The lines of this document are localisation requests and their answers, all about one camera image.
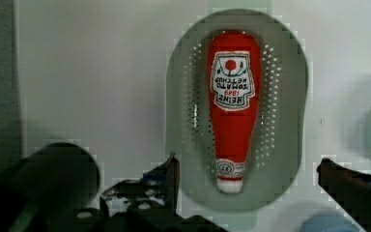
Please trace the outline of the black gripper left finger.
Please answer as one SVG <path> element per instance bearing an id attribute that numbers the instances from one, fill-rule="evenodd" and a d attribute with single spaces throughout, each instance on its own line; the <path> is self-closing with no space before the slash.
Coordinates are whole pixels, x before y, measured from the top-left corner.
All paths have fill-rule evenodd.
<path id="1" fill-rule="evenodd" d="M 180 164 L 171 154 L 139 179 L 126 179 L 100 195 L 97 209 L 78 211 L 73 232 L 228 232 L 201 217 L 177 214 Z"/>

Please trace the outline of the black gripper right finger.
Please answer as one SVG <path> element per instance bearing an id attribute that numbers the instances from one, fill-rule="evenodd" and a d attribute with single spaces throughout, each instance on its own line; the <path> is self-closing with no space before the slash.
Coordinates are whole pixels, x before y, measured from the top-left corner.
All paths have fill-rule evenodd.
<path id="1" fill-rule="evenodd" d="M 366 232 L 371 232 L 371 174 L 324 158 L 316 169 L 318 185 Z"/>

